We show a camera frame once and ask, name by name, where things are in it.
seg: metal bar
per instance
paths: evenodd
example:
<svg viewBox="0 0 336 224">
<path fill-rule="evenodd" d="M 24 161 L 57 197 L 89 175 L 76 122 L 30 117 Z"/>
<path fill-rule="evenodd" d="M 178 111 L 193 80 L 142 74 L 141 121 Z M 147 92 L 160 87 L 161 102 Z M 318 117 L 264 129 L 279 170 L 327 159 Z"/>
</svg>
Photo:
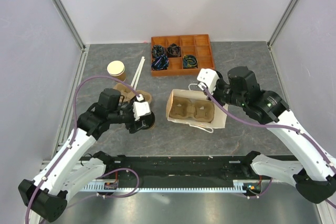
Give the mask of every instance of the metal bar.
<svg viewBox="0 0 336 224">
<path fill-rule="evenodd" d="M 63 3 L 61 0 L 52 0 L 54 5 L 56 6 L 58 12 L 60 13 L 63 21 L 65 22 L 65 24 L 67 25 L 67 27 L 70 29 L 71 34 L 73 35 L 73 38 L 75 39 L 77 45 L 81 48 L 84 49 L 85 48 L 85 44 L 83 42 L 83 40 L 81 39 L 79 33 L 77 32 L 67 10 L 65 9 Z"/>
<path fill-rule="evenodd" d="M 104 181 L 92 181 L 86 185 L 81 191 L 89 192 L 124 192 L 129 193 L 133 188 L 118 188 L 118 189 L 106 189 Z M 206 188 L 139 188 L 135 192 L 137 193 L 246 193 L 243 190 L 244 183 L 233 182 L 233 187 L 206 187 Z"/>
<path fill-rule="evenodd" d="M 295 8 L 295 6 L 297 5 L 298 2 L 299 2 L 299 0 L 290 0 L 284 14 L 282 15 L 277 27 L 274 30 L 271 38 L 267 42 L 269 47 L 272 47 L 274 45 L 274 42 L 278 38 L 280 32 L 282 31 L 284 25 L 286 24 L 289 16 L 291 15 L 292 11 L 294 10 L 294 8 Z"/>
<path fill-rule="evenodd" d="M 282 91 L 282 95 L 283 95 L 283 98 L 285 99 L 285 101 L 288 103 L 288 105 L 290 105 L 290 102 L 289 102 L 289 98 L 288 98 L 288 93 L 286 91 L 286 88 L 282 82 L 282 78 L 281 78 L 281 73 L 279 72 L 279 69 L 277 67 L 277 59 L 276 59 L 276 56 L 272 50 L 272 48 L 269 48 L 269 53 L 271 55 L 271 59 L 272 59 L 272 62 L 273 62 L 273 66 L 274 66 L 274 69 L 275 69 L 275 72 L 277 74 L 277 77 L 278 77 L 278 80 L 279 80 L 279 83 L 280 83 L 280 88 L 281 88 L 281 91 Z"/>
<path fill-rule="evenodd" d="M 322 224 L 335 224 L 336 216 L 334 209 L 325 201 L 317 204 L 317 210 L 320 214 Z"/>
<path fill-rule="evenodd" d="M 67 105 L 65 108 L 63 120 L 62 120 L 61 126 L 59 127 L 57 131 L 56 144 L 54 146 L 54 152 L 53 152 L 52 157 L 57 153 L 59 149 L 59 145 L 62 142 L 66 141 L 66 138 L 68 137 L 69 128 L 70 128 L 71 119 L 72 119 L 72 113 L 73 113 L 72 101 L 74 99 L 76 87 L 80 83 L 82 76 L 83 76 L 84 67 L 85 67 L 86 60 L 88 58 L 89 49 L 90 49 L 90 45 L 87 45 L 85 50 L 83 50 L 81 53 L 76 75 L 75 75 L 74 81 L 72 82 L 71 90 L 68 96 L 68 101 L 67 101 Z"/>
</svg>

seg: cable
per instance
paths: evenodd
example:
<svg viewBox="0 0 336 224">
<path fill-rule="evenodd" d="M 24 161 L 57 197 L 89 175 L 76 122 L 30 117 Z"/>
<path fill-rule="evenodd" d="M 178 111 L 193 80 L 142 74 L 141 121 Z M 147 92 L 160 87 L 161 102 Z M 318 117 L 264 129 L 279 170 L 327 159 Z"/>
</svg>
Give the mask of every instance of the cable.
<svg viewBox="0 0 336 224">
<path fill-rule="evenodd" d="M 328 200 L 328 199 L 326 199 L 326 202 L 329 203 L 333 208 L 336 209 L 336 205 L 335 205 L 333 202 L 331 202 L 331 201 Z"/>
<path fill-rule="evenodd" d="M 180 57 L 181 56 L 181 48 L 177 44 L 172 43 L 167 48 L 167 54 L 168 54 L 169 57 Z"/>
<path fill-rule="evenodd" d="M 128 196 L 133 195 L 133 194 L 135 193 L 135 191 L 138 189 L 139 184 L 140 184 L 139 176 L 138 176 L 138 174 L 137 174 L 134 170 L 129 169 L 129 168 L 118 168 L 118 169 L 112 170 L 112 171 L 110 171 L 110 172 L 108 172 L 108 173 L 102 175 L 102 176 L 99 177 L 99 178 L 104 178 L 104 177 L 106 177 L 106 176 L 108 176 L 108 175 L 110 175 L 110 174 L 112 174 L 112 173 L 119 172 L 119 171 L 121 171 L 121 170 L 126 170 L 126 171 L 130 171 L 130 172 L 132 172 L 132 173 L 137 177 L 137 181 L 136 181 L 136 184 L 137 184 L 137 185 L 135 186 L 135 188 L 134 188 L 132 191 L 130 191 L 130 192 L 127 193 L 127 194 L 123 194 L 123 195 L 110 195 L 110 196 L 106 195 L 106 196 L 105 196 L 106 198 L 125 198 L 125 197 L 128 197 Z"/>
<path fill-rule="evenodd" d="M 169 60 L 165 48 L 161 45 L 154 45 L 152 49 L 154 61 L 152 63 L 153 70 L 165 70 L 169 66 Z"/>
<path fill-rule="evenodd" d="M 158 56 L 152 63 L 153 70 L 166 70 L 169 66 L 167 55 Z"/>
<path fill-rule="evenodd" d="M 264 191 L 262 191 L 259 195 L 256 195 L 256 196 L 245 196 L 245 195 L 241 195 L 241 194 L 235 194 L 236 196 L 239 196 L 239 197 L 243 197 L 243 198 L 247 198 L 247 199 L 259 199 L 260 196 L 264 195 L 270 188 L 270 185 L 272 184 L 272 181 L 273 181 L 273 178 L 271 178 L 269 180 L 269 183 L 267 185 L 267 187 L 265 188 Z"/>
<path fill-rule="evenodd" d="M 128 87 L 137 97 L 139 97 L 139 93 L 136 92 L 130 85 L 128 85 L 127 83 L 112 77 L 112 76 L 92 76 L 87 78 L 86 80 L 82 81 L 78 87 L 76 87 L 75 89 L 75 94 L 73 96 L 73 102 L 72 102 L 72 107 L 74 110 L 74 127 L 73 127 L 73 135 L 72 138 L 69 142 L 69 146 L 71 146 L 73 144 L 73 142 L 75 141 L 76 135 L 77 135 L 77 129 L 78 129 L 78 125 L 77 125 L 77 108 L 76 108 L 76 100 L 77 100 L 77 95 L 78 92 L 80 90 L 80 88 L 88 81 L 92 80 L 92 79 L 98 79 L 98 78 L 105 78 L 105 79 L 110 79 L 116 82 L 119 82 L 123 85 L 125 85 L 126 87 Z M 55 167 L 57 166 L 57 164 L 61 161 L 61 159 L 64 157 L 64 155 L 66 154 L 66 152 L 69 150 L 69 148 L 66 148 L 60 155 L 59 157 L 56 159 L 56 161 L 53 163 L 53 165 L 50 167 L 50 169 L 46 172 L 46 174 L 44 175 L 44 179 L 45 180 L 41 180 L 39 182 L 39 184 L 37 185 L 37 187 L 35 188 L 35 190 L 33 191 L 33 194 L 31 195 L 31 198 L 29 200 L 28 206 L 27 206 L 27 210 L 26 210 L 26 215 L 25 215 L 25 224 L 29 224 L 29 212 L 31 210 L 31 206 L 33 205 L 34 199 L 39 191 L 39 189 L 41 188 L 41 186 L 43 185 L 43 183 L 48 179 L 49 175 L 52 173 L 52 171 L 55 169 Z"/>
<path fill-rule="evenodd" d="M 259 175 L 259 182 L 258 182 L 257 186 L 261 185 L 261 182 L 262 182 L 262 176 Z"/>
<path fill-rule="evenodd" d="M 240 119 L 236 117 L 235 115 L 231 114 L 228 112 L 225 108 L 223 108 L 217 101 L 216 99 L 210 94 L 209 90 L 207 88 L 203 88 L 205 93 L 208 95 L 208 97 L 222 110 L 225 114 L 233 118 L 234 120 L 249 125 L 253 127 L 258 127 L 258 128 L 283 128 L 287 130 L 294 131 L 298 134 L 301 134 L 305 139 L 308 140 L 309 143 L 311 143 L 312 146 L 318 151 L 318 153 L 323 157 L 324 161 L 326 161 L 329 164 L 330 169 L 336 174 L 336 168 L 334 167 L 334 164 L 329 160 L 329 158 L 326 156 L 326 154 L 321 150 L 321 148 L 318 146 L 318 144 L 306 133 L 301 133 L 301 131 L 297 128 L 287 126 L 287 125 L 263 125 L 263 124 L 256 124 L 256 123 L 250 123 L 247 121 L 244 121 L 243 119 Z"/>
<path fill-rule="evenodd" d="M 152 49 L 152 57 L 153 59 L 156 59 L 157 57 L 160 57 L 162 55 L 165 55 L 165 48 L 161 45 L 154 45 Z"/>
<path fill-rule="evenodd" d="M 86 155 L 90 155 L 90 157 L 93 157 L 92 156 L 92 154 L 90 154 L 90 153 L 87 153 L 87 154 L 84 154 L 84 156 L 83 157 L 85 157 Z"/>
<path fill-rule="evenodd" d="M 112 173 L 116 173 L 116 175 L 117 175 L 118 171 L 121 171 L 121 170 L 126 170 L 126 171 L 130 171 L 130 172 L 132 172 L 132 173 L 136 176 L 136 178 L 137 178 L 137 181 L 136 181 L 136 184 L 137 184 L 137 185 L 136 185 L 135 188 L 134 188 L 131 192 L 129 192 L 128 194 L 124 194 L 124 195 L 111 195 L 111 196 L 107 196 L 107 195 L 105 195 L 105 198 L 125 198 L 125 197 L 127 197 L 127 196 L 131 196 L 132 194 L 134 194 L 135 191 L 139 188 L 140 178 L 139 178 L 138 174 L 137 174 L 134 170 L 132 170 L 132 169 L 130 169 L 130 168 L 118 168 L 118 169 L 112 170 L 112 171 L 110 171 L 110 172 L 108 172 L 108 173 L 102 175 L 102 176 L 99 177 L 99 178 L 106 177 L 106 176 L 108 176 L 108 175 L 110 175 L 110 174 L 112 174 Z M 69 209 L 69 208 L 71 208 L 71 207 L 73 207 L 73 206 L 75 206 L 75 205 L 77 205 L 77 204 L 79 204 L 79 203 L 81 203 L 81 202 L 87 200 L 87 199 L 90 199 L 90 198 L 92 198 L 92 197 L 94 197 L 94 196 L 102 196 L 102 195 L 100 195 L 100 194 L 98 194 L 98 195 L 97 195 L 97 194 L 89 195 L 89 196 L 87 196 L 87 197 L 85 197 L 85 198 L 83 198 L 83 199 L 81 199 L 81 200 L 79 200 L 79 201 L 77 201 L 77 202 L 71 204 L 71 205 L 68 206 L 65 210 L 67 210 L 67 209 Z M 44 224 L 45 222 L 46 222 L 46 220 L 42 220 L 39 224 Z"/>
<path fill-rule="evenodd" d="M 197 59 L 193 55 L 183 56 L 183 68 L 197 68 Z"/>
</svg>

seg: black plastic part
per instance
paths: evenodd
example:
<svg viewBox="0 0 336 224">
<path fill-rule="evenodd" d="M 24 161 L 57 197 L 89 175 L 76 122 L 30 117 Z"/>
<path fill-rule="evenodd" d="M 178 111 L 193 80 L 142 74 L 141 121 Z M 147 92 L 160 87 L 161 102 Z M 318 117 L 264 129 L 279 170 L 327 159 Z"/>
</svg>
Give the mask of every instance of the black plastic part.
<svg viewBox="0 0 336 224">
<path fill-rule="evenodd" d="M 100 116 L 107 116 L 109 112 L 115 111 L 119 105 L 121 93 L 116 89 L 104 89 L 100 93 L 95 112 Z"/>
<path fill-rule="evenodd" d="M 139 130 L 147 130 L 153 126 L 155 116 L 142 116 L 135 120 L 133 104 L 136 97 L 127 103 L 119 104 L 121 93 L 115 89 L 104 89 L 99 95 L 97 103 L 92 104 L 89 109 L 78 117 L 78 127 L 93 136 L 96 140 L 110 128 L 110 124 L 124 123 L 131 134 Z"/>
<path fill-rule="evenodd" d="M 336 175 L 328 177 L 327 181 L 314 181 L 308 177 L 306 171 L 303 169 L 299 174 L 293 175 L 297 182 L 295 187 L 298 192 L 304 196 L 305 199 L 315 204 L 331 197 L 336 191 Z"/>
<path fill-rule="evenodd" d="M 251 151 L 248 153 L 241 162 L 241 170 L 247 178 L 252 178 L 257 174 L 253 171 L 251 167 L 252 161 L 260 155 L 260 152 Z"/>
<path fill-rule="evenodd" d="M 283 161 L 296 160 L 292 155 L 270 157 Z M 106 163 L 106 173 L 117 168 L 131 168 L 140 177 L 140 188 L 232 187 L 234 179 L 259 180 L 259 175 L 250 173 L 246 176 L 243 172 L 245 160 L 245 156 L 114 156 L 110 163 Z M 118 182 L 119 187 L 134 187 L 137 183 L 136 177 L 126 172 L 118 173 Z"/>
<path fill-rule="evenodd" d="M 110 128 L 108 120 L 91 111 L 84 112 L 80 115 L 77 125 L 80 129 L 86 131 L 88 136 L 92 135 L 96 140 Z"/>
<path fill-rule="evenodd" d="M 129 130 L 131 134 L 139 130 L 148 130 L 155 123 L 155 115 L 152 112 L 149 115 L 142 116 L 140 120 L 134 121 L 132 123 L 125 123 L 126 129 Z"/>
<path fill-rule="evenodd" d="M 231 69 L 228 78 L 229 84 L 221 78 L 217 80 L 213 94 L 221 105 L 239 106 L 260 124 L 278 122 L 278 116 L 289 109 L 277 93 L 260 90 L 255 74 L 247 67 Z"/>
<path fill-rule="evenodd" d="M 24 179 L 18 189 L 25 206 L 28 206 L 30 198 L 36 189 L 34 182 Z M 32 210 L 47 221 L 53 222 L 62 215 L 67 207 L 68 202 L 65 200 L 67 193 L 67 191 L 61 191 L 57 196 L 54 196 L 39 189 L 33 201 Z"/>
</svg>

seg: orange wooden tray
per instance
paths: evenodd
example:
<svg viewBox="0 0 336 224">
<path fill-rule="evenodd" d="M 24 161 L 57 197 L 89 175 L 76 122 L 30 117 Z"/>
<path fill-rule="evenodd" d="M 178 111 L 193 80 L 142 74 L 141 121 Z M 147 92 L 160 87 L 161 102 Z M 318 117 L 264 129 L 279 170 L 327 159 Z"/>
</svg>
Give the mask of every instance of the orange wooden tray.
<svg viewBox="0 0 336 224">
<path fill-rule="evenodd" d="M 152 76 L 196 75 L 201 68 L 215 69 L 215 61 L 208 34 L 152 37 L 151 49 L 154 45 L 161 45 L 167 49 L 172 43 L 181 47 L 181 57 L 168 58 L 168 68 L 166 70 L 151 70 Z M 184 69 L 182 64 L 184 55 L 195 56 L 197 58 L 197 68 Z"/>
</svg>

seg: white wall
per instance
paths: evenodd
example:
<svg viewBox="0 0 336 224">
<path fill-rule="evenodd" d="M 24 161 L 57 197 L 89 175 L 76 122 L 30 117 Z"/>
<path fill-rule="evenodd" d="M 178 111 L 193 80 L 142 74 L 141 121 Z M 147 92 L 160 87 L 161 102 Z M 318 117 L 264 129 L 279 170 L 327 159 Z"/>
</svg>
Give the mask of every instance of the white wall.
<svg viewBox="0 0 336 224">
<path fill-rule="evenodd" d="M 23 223 L 18 192 L 50 158 L 80 50 L 51 0 L 0 0 L 0 216 Z"/>
<path fill-rule="evenodd" d="M 213 41 L 268 40 L 290 0 L 62 0 L 89 44 L 210 34 Z"/>
<path fill-rule="evenodd" d="M 296 116 L 336 156 L 336 1 L 300 0 L 274 52 Z"/>
</svg>

